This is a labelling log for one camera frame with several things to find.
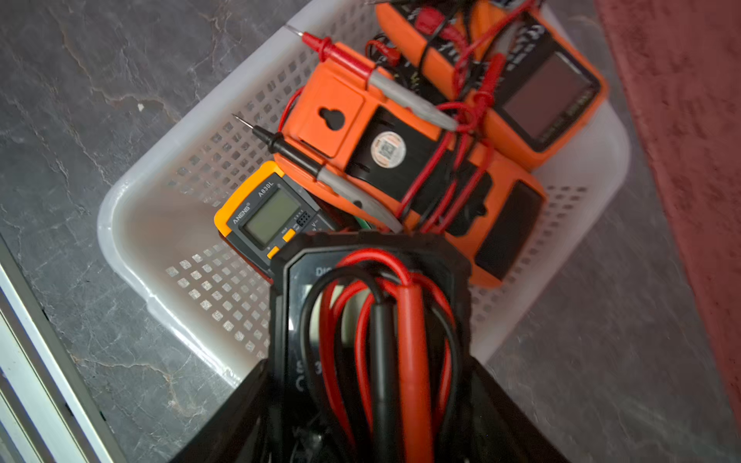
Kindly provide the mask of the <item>yellow black multimeter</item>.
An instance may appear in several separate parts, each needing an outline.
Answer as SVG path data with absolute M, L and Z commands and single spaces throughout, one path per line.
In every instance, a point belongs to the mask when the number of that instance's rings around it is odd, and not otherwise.
M 332 211 L 268 161 L 237 187 L 214 216 L 222 238 L 261 277 L 271 283 L 271 263 L 297 235 L 339 232 Z

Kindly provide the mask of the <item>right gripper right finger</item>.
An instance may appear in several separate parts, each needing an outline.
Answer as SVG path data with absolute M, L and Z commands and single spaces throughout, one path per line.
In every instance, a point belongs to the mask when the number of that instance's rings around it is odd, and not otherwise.
M 565 462 L 490 372 L 473 362 L 471 462 Z

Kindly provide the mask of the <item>orange clamp meter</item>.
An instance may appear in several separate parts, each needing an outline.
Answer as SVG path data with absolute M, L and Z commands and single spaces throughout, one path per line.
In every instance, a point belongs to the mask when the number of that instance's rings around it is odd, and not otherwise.
M 592 119 L 608 87 L 541 14 L 538 1 L 378 1 L 391 44 L 449 101 L 482 114 L 478 126 L 528 170 Z

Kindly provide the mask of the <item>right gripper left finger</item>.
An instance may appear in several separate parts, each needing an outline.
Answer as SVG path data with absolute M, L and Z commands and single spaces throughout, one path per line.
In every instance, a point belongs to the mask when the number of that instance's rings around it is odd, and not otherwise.
M 262 360 L 171 462 L 266 461 L 268 383 Z

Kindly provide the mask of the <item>white plastic perforated basket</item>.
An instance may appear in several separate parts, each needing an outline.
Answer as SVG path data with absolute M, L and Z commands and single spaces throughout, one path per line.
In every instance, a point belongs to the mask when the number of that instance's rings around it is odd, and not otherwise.
M 276 32 L 158 141 L 106 195 L 98 242 L 149 312 L 232 386 L 268 353 L 266 281 L 219 236 L 214 215 L 266 161 L 239 127 L 275 127 L 318 59 Z M 548 203 L 499 289 L 473 289 L 472 354 L 486 363 L 606 210 L 631 148 L 613 106 L 540 169 Z

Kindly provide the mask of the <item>orange multimeter with leads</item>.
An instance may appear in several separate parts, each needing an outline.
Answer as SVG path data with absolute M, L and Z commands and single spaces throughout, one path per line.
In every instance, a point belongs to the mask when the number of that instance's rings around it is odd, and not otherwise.
M 538 180 L 478 134 L 469 105 L 434 105 L 352 48 L 298 36 L 318 66 L 278 130 L 252 129 L 272 173 L 383 231 L 444 237 L 472 284 L 503 285 L 546 200 Z

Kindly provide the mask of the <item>black multimeter with red leads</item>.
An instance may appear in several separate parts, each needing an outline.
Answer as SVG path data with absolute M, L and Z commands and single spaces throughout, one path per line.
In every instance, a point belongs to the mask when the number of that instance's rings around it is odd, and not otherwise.
M 471 267 L 437 235 L 309 233 L 271 256 L 275 462 L 457 462 Z

